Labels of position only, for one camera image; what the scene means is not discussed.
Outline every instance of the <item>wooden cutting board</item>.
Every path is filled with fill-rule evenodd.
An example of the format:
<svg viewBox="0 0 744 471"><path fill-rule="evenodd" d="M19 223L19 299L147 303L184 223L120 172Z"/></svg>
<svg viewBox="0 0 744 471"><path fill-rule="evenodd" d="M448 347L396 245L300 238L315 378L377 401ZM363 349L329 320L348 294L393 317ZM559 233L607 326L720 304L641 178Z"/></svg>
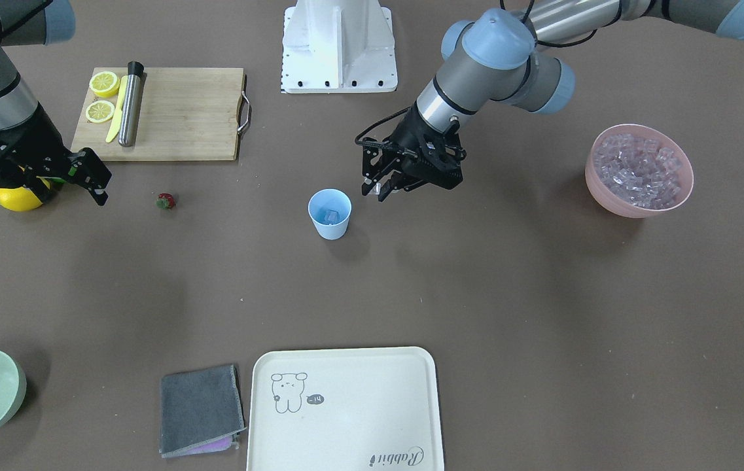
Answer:
<svg viewBox="0 0 744 471"><path fill-rule="evenodd" d="M122 77L124 67L96 67ZM139 126L133 147L105 138L111 122L87 120L87 106L97 98L87 89L72 149L90 147L105 161L171 162L235 160L238 157L238 111L241 108L243 69L145 69Z"/></svg>

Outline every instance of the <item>metal handle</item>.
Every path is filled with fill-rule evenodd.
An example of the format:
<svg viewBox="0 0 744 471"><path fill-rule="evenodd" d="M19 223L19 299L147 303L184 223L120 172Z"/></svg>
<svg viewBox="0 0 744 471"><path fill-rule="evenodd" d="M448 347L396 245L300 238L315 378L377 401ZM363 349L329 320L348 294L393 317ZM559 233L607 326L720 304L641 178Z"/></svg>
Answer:
<svg viewBox="0 0 744 471"><path fill-rule="evenodd" d="M253 107L249 104L249 98L247 98L247 93L244 92L244 90L241 90L241 96L243 97L243 102L247 104L247 117L243 123L238 126L238 137L243 136L244 132L249 129L249 119L253 117Z"/></svg>

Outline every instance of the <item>brown table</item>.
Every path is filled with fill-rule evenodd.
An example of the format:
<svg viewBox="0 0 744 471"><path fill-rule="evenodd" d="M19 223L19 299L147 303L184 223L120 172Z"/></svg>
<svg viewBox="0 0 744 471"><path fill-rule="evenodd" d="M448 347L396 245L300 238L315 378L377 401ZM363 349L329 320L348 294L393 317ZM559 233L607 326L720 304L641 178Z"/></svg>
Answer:
<svg viewBox="0 0 744 471"><path fill-rule="evenodd" d="M4 469L244 469L165 461L159 379L276 349L419 345L438 368L449 469L744 469L744 42L616 24L555 54L578 75L555 116L491 104L461 132L454 191L360 196L357 132L410 104L444 31L490 2L386 0L395 93L279 93L293 2L75 2L78 33L8 48L71 142L93 66L243 67L255 115L231 164L111 164L96 207L66 188L0 208L0 349L31 390L0 429ZM627 220L584 186L621 122L688 152L682 208ZM306 202L351 196L347 235ZM175 192L174 211L154 206Z"/></svg>

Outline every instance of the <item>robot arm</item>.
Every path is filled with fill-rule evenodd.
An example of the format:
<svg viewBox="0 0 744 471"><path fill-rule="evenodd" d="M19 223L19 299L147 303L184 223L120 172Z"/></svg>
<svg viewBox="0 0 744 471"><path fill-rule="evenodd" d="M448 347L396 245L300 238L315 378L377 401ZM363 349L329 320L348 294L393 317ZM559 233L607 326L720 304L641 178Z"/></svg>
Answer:
<svg viewBox="0 0 744 471"><path fill-rule="evenodd" d="M535 50L619 21L645 16L744 39L744 0L543 0L524 12L491 9L475 21L460 21L442 40L444 64L395 131L377 142L357 136L363 147L363 195L381 184L378 200L424 184L452 190L462 181L467 153L458 132L488 101L551 114L575 91L566 63ZM383 182L387 174L392 176Z"/></svg>
<svg viewBox="0 0 744 471"><path fill-rule="evenodd" d="M70 152L52 121L1 48L50 44L75 32L67 0L0 0L0 188L26 186L41 201L54 196L37 177L86 188L103 205L111 173L89 148Z"/></svg>

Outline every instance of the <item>folded cloth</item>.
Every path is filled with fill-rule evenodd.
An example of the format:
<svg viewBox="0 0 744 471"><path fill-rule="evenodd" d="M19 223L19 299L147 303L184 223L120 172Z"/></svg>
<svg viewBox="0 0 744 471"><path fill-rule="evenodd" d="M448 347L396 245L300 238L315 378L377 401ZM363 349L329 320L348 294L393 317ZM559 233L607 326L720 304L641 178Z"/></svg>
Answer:
<svg viewBox="0 0 744 471"><path fill-rule="evenodd" d="M160 396L162 458L237 447L246 426L234 364L165 376Z"/></svg>

